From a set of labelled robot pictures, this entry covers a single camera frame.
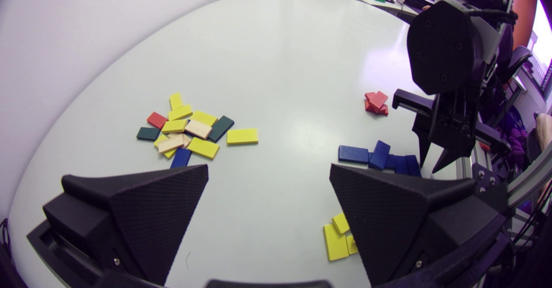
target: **cable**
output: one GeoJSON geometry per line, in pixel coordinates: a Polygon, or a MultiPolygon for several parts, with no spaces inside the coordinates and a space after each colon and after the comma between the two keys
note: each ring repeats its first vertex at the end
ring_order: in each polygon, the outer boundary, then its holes
{"type": "Polygon", "coordinates": [[[8,218],[4,219],[2,223],[0,223],[0,228],[2,228],[2,246],[6,250],[6,253],[12,261],[12,264],[15,266],[12,258],[12,243],[9,239],[8,218]]]}
{"type": "Polygon", "coordinates": [[[529,230],[529,227],[532,225],[532,221],[534,220],[534,217],[535,215],[537,214],[537,210],[542,210],[542,208],[544,207],[544,205],[546,204],[546,200],[548,198],[550,198],[550,194],[552,193],[552,190],[551,190],[552,186],[548,186],[548,188],[546,189],[546,192],[545,194],[543,195],[546,196],[546,198],[543,198],[542,200],[540,200],[535,209],[531,212],[531,215],[529,217],[529,219],[527,219],[526,223],[523,225],[523,227],[519,230],[519,233],[516,237],[514,237],[514,240],[512,241],[513,244],[516,244],[517,241],[519,241],[519,239],[521,239],[521,237],[523,237],[523,235],[525,235],[525,233],[527,233],[527,231],[529,230]]]}
{"type": "MultiPolygon", "coordinates": [[[[543,203],[543,205],[541,206],[541,208],[540,208],[539,211],[542,211],[542,208],[544,207],[544,205],[546,205],[546,202],[545,202],[545,201],[548,200],[548,199],[550,198],[550,194],[551,194],[551,193],[552,193],[552,191],[548,191],[548,195],[546,196],[546,198],[543,198],[543,199],[541,200],[541,202],[544,202],[544,203],[543,203]]],[[[546,213],[547,213],[546,215],[548,216],[548,214],[550,213],[550,208],[548,208],[548,211],[547,211],[546,213]]],[[[527,245],[527,243],[528,243],[529,241],[534,240],[534,238],[536,237],[535,234],[536,234],[536,228],[533,228],[533,232],[531,233],[531,236],[528,237],[528,238],[526,239],[525,243],[523,243],[523,245],[521,245],[521,247],[519,247],[519,249],[518,249],[516,252],[514,252],[514,255],[517,254],[520,250],[522,250],[522,249],[527,245]]]]}

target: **dark green wooden block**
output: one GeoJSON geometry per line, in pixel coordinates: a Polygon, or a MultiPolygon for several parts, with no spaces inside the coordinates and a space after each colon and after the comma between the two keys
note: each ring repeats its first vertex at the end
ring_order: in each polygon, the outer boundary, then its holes
{"type": "Polygon", "coordinates": [[[222,116],[218,121],[213,124],[213,130],[211,131],[211,134],[207,137],[208,139],[212,140],[213,142],[218,142],[219,139],[228,131],[232,125],[234,125],[234,121],[230,119],[229,117],[222,116]]]}
{"type": "Polygon", "coordinates": [[[136,135],[136,138],[142,139],[144,141],[156,141],[157,137],[159,136],[160,129],[155,127],[140,127],[140,130],[138,131],[138,135],[136,135]]]}

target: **red wooden block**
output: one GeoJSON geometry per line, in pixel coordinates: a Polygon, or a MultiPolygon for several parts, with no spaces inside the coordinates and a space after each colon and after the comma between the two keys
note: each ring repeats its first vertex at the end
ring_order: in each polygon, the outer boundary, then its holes
{"type": "Polygon", "coordinates": [[[383,105],[383,107],[381,107],[381,109],[379,111],[376,111],[376,113],[378,113],[379,115],[388,115],[389,114],[389,109],[387,108],[387,105],[383,105]]]}
{"type": "Polygon", "coordinates": [[[167,121],[168,119],[159,113],[152,113],[150,117],[147,118],[147,122],[158,129],[162,129],[163,125],[165,125],[165,122],[167,121]]]}
{"type": "Polygon", "coordinates": [[[387,99],[388,99],[387,95],[378,91],[376,95],[374,95],[374,97],[370,99],[370,105],[372,105],[377,110],[381,110],[381,108],[383,107],[383,104],[387,99]]]}
{"type": "Polygon", "coordinates": [[[375,95],[376,95],[376,92],[368,92],[364,94],[364,97],[366,97],[367,101],[370,101],[371,99],[374,99],[375,95]]]}

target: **white wall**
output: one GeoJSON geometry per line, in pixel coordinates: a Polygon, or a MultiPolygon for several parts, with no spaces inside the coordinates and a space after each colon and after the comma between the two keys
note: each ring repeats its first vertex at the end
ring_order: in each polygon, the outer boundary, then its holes
{"type": "Polygon", "coordinates": [[[140,41],[214,1],[0,0],[0,219],[75,97],[140,41]]]}

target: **black textured cover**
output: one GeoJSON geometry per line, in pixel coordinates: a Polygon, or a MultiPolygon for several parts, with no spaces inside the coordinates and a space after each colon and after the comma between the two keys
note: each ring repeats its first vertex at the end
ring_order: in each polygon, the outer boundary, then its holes
{"type": "Polygon", "coordinates": [[[427,214],[473,193],[475,182],[430,180],[332,164],[329,176],[372,286],[391,279],[427,214]]]}
{"type": "Polygon", "coordinates": [[[207,165],[106,178],[63,176],[63,189],[108,210],[146,280],[163,285],[208,180],[207,165]]]}

